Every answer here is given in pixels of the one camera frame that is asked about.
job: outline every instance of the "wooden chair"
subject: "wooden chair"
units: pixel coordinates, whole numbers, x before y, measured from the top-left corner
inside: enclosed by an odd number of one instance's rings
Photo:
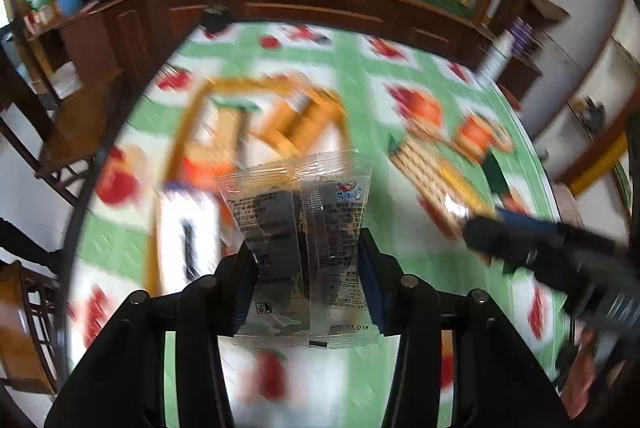
[[[57,287],[18,261],[0,270],[0,381],[15,390],[57,392],[50,320]]]
[[[2,118],[0,134],[33,168],[37,178],[47,182],[73,206],[78,199],[68,186],[86,177],[92,166],[106,131],[109,106],[113,103],[108,96],[121,76],[122,70],[116,69],[91,87],[83,86],[60,103],[51,119],[0,47],[0,106],[13,103],[20,109],[42,138],[42,149],[37,157],[32,154]],[[76,172],[70,167],[81,160],[86,161],[86,169]],[[63,177],[64,171],[68,172],[66,177]]]

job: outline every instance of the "green and white checkered tablecloth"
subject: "green and white checkered tablecloth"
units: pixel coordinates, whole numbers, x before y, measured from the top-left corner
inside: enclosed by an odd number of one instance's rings
[[[438,290],[466,294],[479,287],[489,291],[553,378],[555,356],[567,329],[561,294],[539,289],[524,271],[504,277],[501,264],[487,267],[460,243],[447,241],[420,207],[414,188],[386,155],[390,135],[399,139],[406,134],[386,87],[431,92],[442,105],[448,137],[468,109],[499,121],[514,145],[513,153],[495,152],[506,180],[532,215],[558,219],[542,165],[502,94],[494,85],[480,86],[464,68],[467,81],[463,81],[449,62],[430,53],[397,46],[400,56],[383,58],[374,52],[367,36],[327,28],[312,30],[330,40],[292,40],[287,34],[290,28],[278,23],[234,24],[216,37],[196,30],[168,61],[193,74],[191,85],[160,88],[159,77],[151,82],[115,144],[136,172],[140,186],[136,198],[113,206],[94,193],[85,215],[68,296],[70,367],[78,363],[92,339],[86,329],[89,316],[95,313],[92,303],[100,303],[104,317],[99,321],[104,322],[127,294],[142,286],[154,188],[161,182],[173,136],[199,81],[208,76],[273,75],[297,69],[313,83],[338,92],[346,109],[351,145],[372,160],[365,225],[380,249],[394,254],[406,273],[424,278]],[[260,44],[265,35],[277,37],[282,46],[265,49]],[[481,168],[452,151],[443,152],[491,200]],[[534,333],[527,317],[533,300],[540,302],[540,296],[543,327]],[[174,338],[168,335],[165,399],[169,427],[178,426],[173,348]],[[244,396],[242,376],[251,373],[255,355],[222,340],[225,379],[236,423],[271,426],[271,421],[280,418],[286,420],[283,426],[379,426],[397,348],[398,339],[380,338],[353,348],[283,349],[292,395],[285,404],[270,404],[248,402]],[[441,426],[448,426],[451,403],[449,387],[442,391]]]

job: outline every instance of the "table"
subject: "table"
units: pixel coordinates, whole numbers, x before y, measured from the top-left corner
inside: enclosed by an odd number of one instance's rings
[[[135,198],[94,192],[86,212],[77,211],[84,215],[81,228],[73,226],[65,245],[66,249],[76,248],[67,293],[65,347],[69,368],[78,363],[121,301],[145,281],[154,189],[161,183],[172,137],[200,81],[207,76],[261,76],[299,70],[313,83],[340,95],[351,145],[372,161],[365,225],[380,249],[395,254],[406,273],[419,275],[439,290],[465,294],[481,287],[489,291],[546,373],[554,377],[555,357],[568,330],[561,315],[562,295],[540,287],[524,271],[504,277],[501,263],[484,265],[463,245],[444,238],[421,208],[414,187],[386,154],[389,138],[398,140],[406,134],[389,88],[419,90],[436,97],[444,110],[445,137],[454,135],[469,110],[489,116],[513,141],[513,153],[495,152],[505,179],[531,215],[557,220],[542,165],[495,84],[483,87],[467,69],[410,47],[381,45],[375,38],[347,31],[274,22],[237,23],[216,36],[197,29],[168,63],[188,70],[191,76],[171,83],[163,82],[165,76],[156,76],[122,126],[114,143],[116,150],[111,150],[112,156],[126,158],[127,171],[135,178],[127,184],[136,185]],[[483,198],[492,199],[477,164],[453,151],[442,152]],[[530,326],[534,312],[539,323]],[[292,426],[379,426],[397,348],[398,339],[378,338],[371,344],[345,349],[283,349],[280,359],[287,361],[289,369],[290,400],[273,404],[249,401],[243,395],[239,382],[255,370],[256,354],[223,340],[223,366],[236,422],[239,426],[255,420],[268,424],[269,419],[282,417]],[[165,403],[169,427],[178,426],[173,349],[174,338],[167,334]],[[441,426],[450,422],[451,405],[452,386],[447,383],[441,395]]]

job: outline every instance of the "floor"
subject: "floor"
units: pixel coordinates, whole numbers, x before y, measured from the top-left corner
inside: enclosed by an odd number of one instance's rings
[[[32,153],[40,150],[41,140],[31,124],[16,107],[2,112],[2,119],[27,145]],[[0,217],[19,227],[48,251],[62,247],[71,206],[45,182],[33,177],[33,170],[0,135]],[[15,257],[0,248],[0,259],[11,262]],[[35,271],[52,276],[46,267],[23,262]],[[41,427],[51,407],[52,398],[46,395],[17,392],[9,387],[14,398],[33,423]]]

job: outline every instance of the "white bottle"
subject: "white bottle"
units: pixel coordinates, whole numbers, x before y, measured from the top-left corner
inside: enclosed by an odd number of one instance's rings
[[[507,67],[511,59],[511,47],[515,37],[509,31],[505,31],[491,46],[489,53],[478,67],[476,79],[482,87],[488,87],[491,82],[497,81],[502,71]]]

